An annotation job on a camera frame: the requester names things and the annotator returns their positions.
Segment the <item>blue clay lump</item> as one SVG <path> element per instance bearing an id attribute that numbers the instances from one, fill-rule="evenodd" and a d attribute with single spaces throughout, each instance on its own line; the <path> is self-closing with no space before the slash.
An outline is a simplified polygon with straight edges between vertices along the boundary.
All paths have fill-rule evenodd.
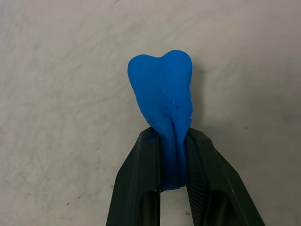
<path id="1" fill-rule="evenodd" d="M 133 57 L 127 74 L 137 104 L 161 143 L 161 189 L 175 190 L 188 180 L 185 137 L 193 111 L 190 83 L 192 60 L 181 50 L 161 57 Z"/>

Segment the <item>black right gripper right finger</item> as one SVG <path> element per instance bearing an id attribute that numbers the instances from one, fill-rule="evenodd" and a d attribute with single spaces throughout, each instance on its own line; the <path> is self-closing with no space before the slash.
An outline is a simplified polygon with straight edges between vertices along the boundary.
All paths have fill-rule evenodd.
<path id="1" fill-rule="evenodd" d="M 203 132 L 185 139 L 187 192 L 194 226 L 265 226 L 237 171 Z"/>

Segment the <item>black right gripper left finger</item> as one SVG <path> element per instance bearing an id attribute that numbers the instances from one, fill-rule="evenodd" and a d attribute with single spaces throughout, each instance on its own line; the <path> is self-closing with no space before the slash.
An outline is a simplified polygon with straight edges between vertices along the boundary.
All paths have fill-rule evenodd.
<path id="1" fill-rule="evenodd" d="M 160 139 L 147 128 L 116 175 L 105 226 L 160 226 L 161 191 Z"/>

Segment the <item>white whiteboard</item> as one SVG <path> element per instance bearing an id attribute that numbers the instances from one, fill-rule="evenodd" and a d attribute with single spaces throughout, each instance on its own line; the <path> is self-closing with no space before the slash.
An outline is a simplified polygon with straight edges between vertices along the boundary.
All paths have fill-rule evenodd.
<path id="1" fill-rule="evenodd" d="M 0 0 L 0 226 L 105 226 L 148 127 L 127 64 L 173 49 L 192 127 L 266 226 L 301 226 L 301 0 Z"/>

